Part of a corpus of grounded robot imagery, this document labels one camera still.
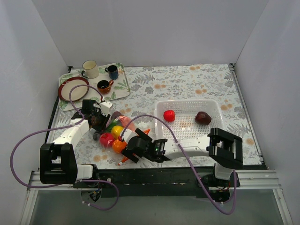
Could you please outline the fake green cucumber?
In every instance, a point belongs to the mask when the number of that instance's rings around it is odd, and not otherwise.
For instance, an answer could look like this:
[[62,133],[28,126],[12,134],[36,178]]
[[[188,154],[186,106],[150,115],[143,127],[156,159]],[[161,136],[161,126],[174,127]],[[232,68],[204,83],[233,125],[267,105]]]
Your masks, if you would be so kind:
[[105,132],[111,132],[112,128],[114,126],[119,126],[120,125],[120,120],[119,119],[114,119],[114,120],[111,120],[110,123],[106,126],[105,128]]

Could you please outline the clear zip top bag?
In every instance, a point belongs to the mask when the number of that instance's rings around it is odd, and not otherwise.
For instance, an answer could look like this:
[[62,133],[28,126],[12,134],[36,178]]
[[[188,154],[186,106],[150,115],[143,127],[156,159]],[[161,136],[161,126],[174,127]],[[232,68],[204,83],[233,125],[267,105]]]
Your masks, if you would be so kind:
[[93,139],[99,141],[105,150],[108,149],[112,153],[112,158],[118,163],[118,166],[128,161],[128,158],[121,153],[127,143],[121,140],[120,135],[130,120],[129,117],[115,111],[110,116],[104,130],[95,131],[93,134]]

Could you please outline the fake yellow lemon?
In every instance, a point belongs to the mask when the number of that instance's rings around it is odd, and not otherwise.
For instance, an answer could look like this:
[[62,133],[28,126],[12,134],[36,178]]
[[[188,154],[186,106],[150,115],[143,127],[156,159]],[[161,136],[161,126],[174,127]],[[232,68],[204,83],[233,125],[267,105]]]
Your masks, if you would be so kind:
[[123,131],[123,127],[122,126],[114,126],[111,130],[111,134],[115,139],[118,139],[121,132]]

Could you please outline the fake red apple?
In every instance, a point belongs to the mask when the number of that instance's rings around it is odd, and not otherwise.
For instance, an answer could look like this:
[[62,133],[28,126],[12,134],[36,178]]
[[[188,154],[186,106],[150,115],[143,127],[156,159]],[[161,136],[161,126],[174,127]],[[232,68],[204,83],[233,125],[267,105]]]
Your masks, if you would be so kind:
[[104,148],[111,148],[115,138],[111,133],[103,133],[100,135],[99,142]]

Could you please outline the fake red strawberry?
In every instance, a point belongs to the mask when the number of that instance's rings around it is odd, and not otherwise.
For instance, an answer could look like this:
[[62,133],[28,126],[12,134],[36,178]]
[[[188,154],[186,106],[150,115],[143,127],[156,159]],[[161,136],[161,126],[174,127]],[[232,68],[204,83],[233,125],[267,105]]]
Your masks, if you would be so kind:
[[167,122],[174,122],[175,117],[176,117],[175,111],[174,110],[166,110],[163,113],[163,117],[164,117],[164,120]]

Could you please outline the fake dark purple fig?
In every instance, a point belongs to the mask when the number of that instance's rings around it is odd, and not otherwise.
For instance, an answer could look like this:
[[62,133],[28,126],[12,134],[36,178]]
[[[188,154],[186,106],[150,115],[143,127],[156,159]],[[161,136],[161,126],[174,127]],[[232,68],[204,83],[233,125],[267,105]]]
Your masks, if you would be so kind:
[[212,118],[206,112],[198,112],[195,116],[195,122],[200,125],[209,125]]

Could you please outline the fake watermelon slice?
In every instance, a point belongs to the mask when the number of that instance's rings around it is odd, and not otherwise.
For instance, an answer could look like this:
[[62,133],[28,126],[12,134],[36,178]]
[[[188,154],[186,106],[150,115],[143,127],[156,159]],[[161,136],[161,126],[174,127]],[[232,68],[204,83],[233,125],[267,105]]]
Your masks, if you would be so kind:
[[127,129],[130,129],[132,131],[136,130],[136,126],[133,122],[130,123],[131,119],[127,116],[119,116],[119,120],[123,127],[127,127]]

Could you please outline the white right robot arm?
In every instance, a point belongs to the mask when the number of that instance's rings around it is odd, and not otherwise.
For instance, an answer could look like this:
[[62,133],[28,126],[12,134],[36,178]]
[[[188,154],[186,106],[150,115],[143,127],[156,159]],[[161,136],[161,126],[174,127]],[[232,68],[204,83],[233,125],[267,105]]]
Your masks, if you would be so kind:
[[153,140],[140,129],[126,129],[119,139],[127,145],[122,155],[137,163],[140,158],[162,163],[185,157],[210,157],[216,161],[213,183],[225,185],[233,170],[243,168],[242,138],[220,128],[212,128],[205,136],[175,142],[171,139]]

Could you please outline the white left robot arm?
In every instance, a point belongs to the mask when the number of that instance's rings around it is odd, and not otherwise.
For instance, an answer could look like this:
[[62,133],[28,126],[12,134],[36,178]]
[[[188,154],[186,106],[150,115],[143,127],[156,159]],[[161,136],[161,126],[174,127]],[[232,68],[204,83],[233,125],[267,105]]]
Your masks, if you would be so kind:
[[96,166],[78,164],[74,150],[90,129],[100,132],[106,128],[112,107],[109,101],[83,100],[82,108],[71,118],[71,127],[52,143],[41,146],[40,180],[43,184],[74,184],[81,180],[91,188],[99,184]]

